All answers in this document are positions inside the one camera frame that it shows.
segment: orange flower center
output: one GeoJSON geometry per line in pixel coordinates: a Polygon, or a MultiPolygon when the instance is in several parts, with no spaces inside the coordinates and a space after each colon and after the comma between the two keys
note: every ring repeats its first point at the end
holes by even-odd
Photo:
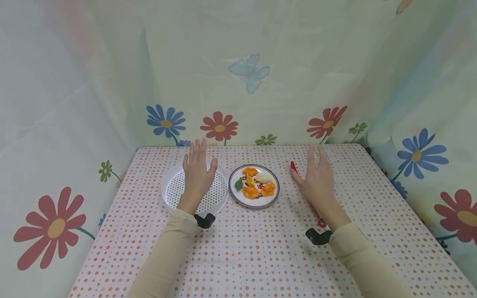
{"type": "Polygon", "coordinates": [[[164,128],[171,128],[172,127],[172,123],[169,120],[162,120],[160,123],[161,123],[161,126],[164,127],[164,128]]]}
{"type": "Polygon", "coordinates": [[[327,122],[323,124],[323,128],[330,128],[333,126],[333,124],[334,124],[333,120],[328,120],[327,122]]]}
{"type": "Polygon", "coordinates": [[[457,212],[457,217],[461,222],[468,226],[477,226],[477,215],[468,211],[457,212]]]}
{"type": "Polygon", "coordinates": [[[52,222],[50,227],[48,228],[48,237],[51,239],[58,238],[61,233],[63,233],[64,228],[66,227],[66,222],[64,219],[58,218],[52,222]]]}
{"type": "Polygon", "coordinates": [[[421,156],[422,156],[421,150],[418,149],[418,150],[416,150],[416,151],[413,153],[413,155],[411,156],[411,160],[412,160],[413,162],[417,163],[418,161],[421,160],[421,156]]]}
{"type": "Polygon", "coordinates": [[[215,127],[215,131],[218,132],[218,133],[221,133],[224,130],[225,130],[225,126],[223,126],[223,125],[217,125],[215,127]]]}

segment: hand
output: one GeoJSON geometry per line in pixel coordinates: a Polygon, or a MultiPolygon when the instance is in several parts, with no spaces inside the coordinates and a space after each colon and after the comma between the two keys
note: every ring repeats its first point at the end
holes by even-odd
{"type": "Polygon", "coordinates": [[[182,166],[186,174],[186,187],[182,194],[177,208],[194,215],[199,207],[200,201],[214,182],[217,170],[217,159],[212,159],[210,170],[206,165],[206,140],[202,139],[202,144],[196,140],[196,146],[190,143],[189,154],[184,156],[182,166]]]}
{"type": "Polygon", "coordinates": [[[340,226],[350,223],[351,220],[341,208],[334,196],[333,169],[326,159],[325,152],[318,146],[320,161],[315,162],[313,147],[308,148],[308,166],[305,180],[292,169],[290,174],[298,185],[301,194],[320,213],[332,231],[340,226]]]}

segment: flower stem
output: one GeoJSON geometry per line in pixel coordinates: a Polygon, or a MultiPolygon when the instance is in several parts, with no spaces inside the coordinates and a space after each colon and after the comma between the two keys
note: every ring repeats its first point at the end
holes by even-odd
{"type": "Polygon", "coordinates": [[[116,175],[116,173],[115,173],[115,172],[111,171],[111,173],[112,173],[114,176],[116,176],[116,178],[118,178],[118,180],[119,180],[119,183],[122,183],[122,181],[121,181],[121,178],[119,178],[119,176],[118,176],[118,175],[116,175]]]}
{"type": "Polygon", "coordinates": [[[179,141],[176,139],[176,137],[174,136],[174,134],[171,133],[171,135],[172,135],[172,137],[174,138],[174,141],[175,141],[176,144],[177,144],[179,141]]]}
{"type": "Polygon", "coordinates": [[[399,175],[404,171],[404,168],[403,168],[401,171],[399,171],[399,173],[397,173],[397,175],[394,176],[394,178],[391,179],[390,181],[396,181],[396,179],[399,177],[399,175]]]}
{"type": "Polygon", "coordinates": [[[454,237],[457,237],[457,233],[452,234],[452,235],[448,235],[448,236],[443,236],[443,237],[436,237],[436,240],[437,240],[437,241],[439,241],[439,240],[447,240],[447,239],[454,238],[454,237]]]}
{"type": "Polygon", "coordinates": [[[82,227],[76,228],[76,230],[78,230],[78,231],[80,231],[80,232],[82,232],[82,233],[85,233],[86,235],[88,235],[89,237],[91,237],[91,239],[93,239],[93,240],[96,239],[96,238],[94,238],[94,236],[93,236],[90,232],[86,231],[86,230],[83,229],[82,227]]]}
{"type": "Polygon", "coordinates": [[[354,136],[354,138],[353,138],[353,140],[351,141],[351,143],[354,142],[354,140],[356,140],[356,138],[358,137],[358,135],[359,135],[359,133],[357,133],[356,136],[354,136]]]}

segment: orange food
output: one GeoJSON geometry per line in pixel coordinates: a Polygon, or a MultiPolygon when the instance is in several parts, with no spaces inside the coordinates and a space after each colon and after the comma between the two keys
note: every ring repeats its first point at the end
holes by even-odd
{"type": "Polygon", "coordinates": [[[255,175],[258,174],[258,173],[259,173],[259,172],[257,171],[257,169],[249,168],[249,167],[246,167],[246,168],[242,171],[242,174],[249,175],[250,177],[255,176],[255,175]]]}
{"type": "Polygon", "coordinates": [[[262,196],[271,196],[274,194],[275,194],[275,183],[273,182],[267,183],[267,185],[265,185],[262,188],[262,196]]]}
{"type": "Polygon", "coordinates": [[[254,187],[244,187],[242,188],[242,192],[248,199],[254,199],[260,195],[259,190],[254,187]]]}

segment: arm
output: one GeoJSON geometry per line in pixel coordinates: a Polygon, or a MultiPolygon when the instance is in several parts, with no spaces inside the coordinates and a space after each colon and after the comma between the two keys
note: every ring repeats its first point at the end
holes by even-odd
{"type": "Polygon", "coordinates": [[[330,246],[364,297],[414,297],[354,223],[339,227],[330,238],[330,246]]]}
{"type": "Polygon", "coordinates": [[[305,180],[294,170],[290,170],[290,174],[303,196],[323,216],[333,232],[330,238],[333,252],[351,273],[364,297],[412,297],[391,266],[351,222],[336,200],[333,170],[321,146],[318,151],[320,161],[316,165],[313,147],[308,150],[305,180]]]}
{"type": "Polygon", "coordinates": [[[217,159],[206,165],[206,141],[190,145],[182,162],[186,176],[185,189],[174,215],[167,223],[151,254],[129,291],[128,298],[166,298],[169,296],[182,259],[194,242],[197,221],[194,214],[200,201],[214,182],[217,159]]]}
{"type": "Polygon", "coordinates": [[[194,242],[196,231],[196,219],[176,209],[137,275],[128,298],[168,297],[182,258],[194,242]]]}

